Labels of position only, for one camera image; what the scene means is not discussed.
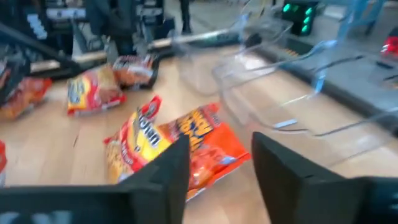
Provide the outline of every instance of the chip bag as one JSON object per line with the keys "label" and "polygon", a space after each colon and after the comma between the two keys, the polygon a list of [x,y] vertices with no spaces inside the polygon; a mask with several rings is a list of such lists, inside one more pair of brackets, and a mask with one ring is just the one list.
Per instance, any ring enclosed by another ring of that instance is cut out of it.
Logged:
{"label": "chip bag", "polygon": [[6,104],[0,108],[0,119],[16,119],[39,104],[51,85],[52,81],[48,78],[24,78],[11,93]]}
{"label": "chip bag", "polygon": [[251,158],[231,128],[216,115],[218,109],[217,104],[201,106],[160,126],[148,122],[139,111],[134,113],[113,138],[105,140],[109,181],[115,184],[137,172],[185,134],[190,137],[191,150],[187,199],[196,196]]}
{"label": "chip bag", "polygon": [[157,127],[170,142],[180,134],[190,138],[188,200],[251,158],[231,128],[217,116],[218,110],[216,103],[201,106]]}
{"label": "chip bag", "polygon": [[171,145],[151,123],[161,102],[160,97],[155,96],[137,109],[114,136],[104,140],[109,183],[124,180]]}
{"label": "chip bag", "polygon": [[0,141],[0,187],[6,183],[6,145]]}
{"label": "chip bag", "polygon": [[122,88],[140,90],[152,88],[157,78],[159,62],[156,56],[120,56],[113,64],[116,79]]}
{"label": "chip bag", "polygon": [[125,100],[110,65],[87,70],[68,82],[68,114],[105,110]]}

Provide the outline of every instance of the checkout counter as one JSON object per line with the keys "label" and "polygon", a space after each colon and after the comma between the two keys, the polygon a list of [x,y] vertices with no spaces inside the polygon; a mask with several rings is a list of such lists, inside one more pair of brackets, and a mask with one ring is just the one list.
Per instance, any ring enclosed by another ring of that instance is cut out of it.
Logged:
{"label": "checkout counter", "polygon": [[[213,37],[225,40],[227,35],[214,34]],[[164,101],[156,124],[176,119],[205,103],[220,101],[221,119],[228,122],[248,149],[251,131],[260,131],[344,177],[398,176],[397,139],[377,122],[363,118],[322,91],[309,98],[316,91],[316,85],[302,82],[281,69],[281,65],[285,65],[283,61],[293,58],[280,54],[276,57],[279,66],[268,66],[271,61],[250,50],[239,51],[239,45],[201,51],[198,44],[191,48],[193,51],[188,51],[194,54],[186,57],[184,46],[187,45],[182,40],[194,42],[203,38],[202,35],[181,37],[180,42],[156,42],[163,47],[177,46],[181,54],[161,61],[153,90],[128,92],[129,100],[125,104],[105,113],[78,118],[67,116],[66,84],[54,84],[45,103],[15,122],[1,124],[0,139],[7,141],[8,148],[6,185],[105,184],[102,139],[114,134],[135,108],[154,95],[160,95]],[[216,73],[224,74],[225,80],[220,84],[219,80],[212,80],[215,76],[211,72],[214,72],[215,59],[220,61],[222,55],[232,61],[222,60],[218,64],[221,66]],[[231,67],[231,62],[242,67]],[[247,75],[234,76],[237,71]],[[207,88],[197,88],[202,84]],[[298,100],[304,103],[295,105]],[[356,125],[342,131],[339,130],[341,124]],[[245,163],[189,201],[184,223],[270,223],[252,162]]]}

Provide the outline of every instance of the traffic signal light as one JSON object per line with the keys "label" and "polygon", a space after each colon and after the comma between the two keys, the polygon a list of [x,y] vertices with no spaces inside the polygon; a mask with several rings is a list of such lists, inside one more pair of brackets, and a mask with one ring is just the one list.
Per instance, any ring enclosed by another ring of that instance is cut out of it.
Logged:
{"label": "traffic signal light", "polygon": [[293,22],[292,33],[295,35],[309,35],[315,18],[317,2],[286,1],[282,8],[282,18]]}

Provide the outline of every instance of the green light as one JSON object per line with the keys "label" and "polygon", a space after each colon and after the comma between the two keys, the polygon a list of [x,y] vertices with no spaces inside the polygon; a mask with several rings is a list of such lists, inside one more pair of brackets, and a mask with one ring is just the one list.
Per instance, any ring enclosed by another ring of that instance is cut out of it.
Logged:
{"label": "green light", "polygon": [[305,11],[305,14],[306,14],[306,15],[309,15],[309,14],[311,14],[311,12],[312,12],[312,8],[309,8],[309,9],[307,9],[307,10]]}
{"label": "green light", "polygon": [[287,12],[290,9],[290,4],[286,4],[284,7],[284,12]]}
{"label": "green light", "polygon": [[301,29],[301,32],[306,32],[307,30],[308,30],[308,26],[305,25],[305,26],[303,27],[303,29]]}

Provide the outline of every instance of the black panel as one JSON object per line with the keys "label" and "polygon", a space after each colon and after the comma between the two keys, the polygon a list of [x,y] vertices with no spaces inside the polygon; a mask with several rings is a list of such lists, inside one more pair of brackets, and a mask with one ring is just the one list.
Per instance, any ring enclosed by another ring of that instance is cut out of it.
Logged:
{"label": "black panel", "polygon": [[344,179],[261,133],[252,153],[272,224],[398,223],[397,178]]}
{"label": "black panel", "polygon": [[0,222],[180,224],[189,163],[183,136],[119,185],[0,189]]}
{"label": "black panel", "polygon": [[29,74],[30,63],[23,57],[15,57],[8,59],[7,62],[1,62],[0,66],[4,66],[0,68],[0,80],[5,80],[4,86],[0,86],[0,106],[2,106],[19,82]]}

